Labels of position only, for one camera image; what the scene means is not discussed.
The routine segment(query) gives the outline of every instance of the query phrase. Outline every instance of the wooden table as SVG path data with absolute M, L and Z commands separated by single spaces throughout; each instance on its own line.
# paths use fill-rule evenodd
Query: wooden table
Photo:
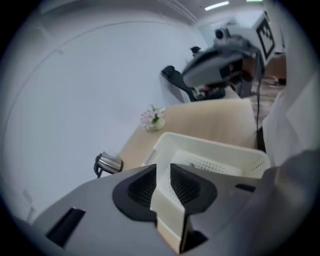
M 158 131 L 138 127 L 121 152 L 123 170 L 142 165 L 158 138 L 165 132 L 210 141 L 256 148 L 256 121 L 249 99 L 206 100 L 169 106 L 166 124 Z

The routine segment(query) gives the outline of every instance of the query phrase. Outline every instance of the flower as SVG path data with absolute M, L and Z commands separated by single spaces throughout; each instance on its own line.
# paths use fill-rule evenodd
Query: flower
M 149 105 L 148 110 L 141 115 L 140 125 L 147 129 L 163 116 L 164 115 L 159 111 L 159 109 L 153 105 Z

